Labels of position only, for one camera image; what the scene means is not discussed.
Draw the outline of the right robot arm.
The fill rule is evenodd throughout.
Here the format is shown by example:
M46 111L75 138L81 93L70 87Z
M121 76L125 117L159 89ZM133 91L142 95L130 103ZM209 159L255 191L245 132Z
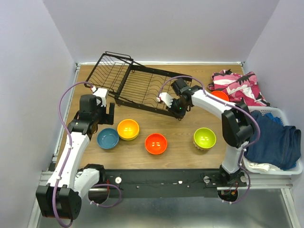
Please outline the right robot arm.
M169 112L182 119L191 107L202 108L221 120L222 135L227 143L225 158L219 168L218 180L224 186L235 182L241 173L241 160L249 139L259 129L245 103L233 104L208 93L203 86L189 87L184 77L174 77L172 88L178 98L166 92L159 93L158 102L164 102Z

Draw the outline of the blue bowl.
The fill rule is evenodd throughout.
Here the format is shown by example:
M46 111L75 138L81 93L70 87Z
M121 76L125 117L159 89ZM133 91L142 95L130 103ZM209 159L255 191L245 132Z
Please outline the blue bowl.
M118 132L113 128L105 128L101 130L97 135L97 144L102 149L112 149L119 142Z

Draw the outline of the black wire dish rack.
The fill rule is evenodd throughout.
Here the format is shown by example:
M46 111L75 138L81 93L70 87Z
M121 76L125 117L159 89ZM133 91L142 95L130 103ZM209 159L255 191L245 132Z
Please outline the black wire dish rack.
M144 66L130 55L104 52L86 79L96 87L106 88L117 105L141 109L182 119L186 108L173 107L169 111L165 103L157 102L159 91L178 99L170 78L178 73Z

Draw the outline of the orange-yellow bowl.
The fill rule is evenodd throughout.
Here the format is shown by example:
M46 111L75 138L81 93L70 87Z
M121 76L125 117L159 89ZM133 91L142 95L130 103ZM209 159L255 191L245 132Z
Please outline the orange-yellow bowl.
M138 135L139 131L139 124L133 119L124 119L117 126L118 135L124 138L132 138Z

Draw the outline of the yellow-green bowl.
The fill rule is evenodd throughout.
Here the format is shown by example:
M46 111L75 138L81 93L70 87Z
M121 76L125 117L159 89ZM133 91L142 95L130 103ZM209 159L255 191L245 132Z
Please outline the yellow-green bowl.
M124 138L122 136L119 136L122 140L125 140L125 141L131 141L131 140L134 140L138 135L135 135L134 137L132 138Z

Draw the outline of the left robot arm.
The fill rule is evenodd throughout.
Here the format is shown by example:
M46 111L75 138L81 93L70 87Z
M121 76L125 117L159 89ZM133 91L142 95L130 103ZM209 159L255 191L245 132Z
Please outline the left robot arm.
M38 186L36 199L42 216L75 220L81 210L82 199L92 186L105 183L103 165L89 164L78 177L80 160L98 125L114 123L114 103L106 107L107 91L98 89L91 95L82 95L79 111L65 126L66 144L59 162L45 185Z

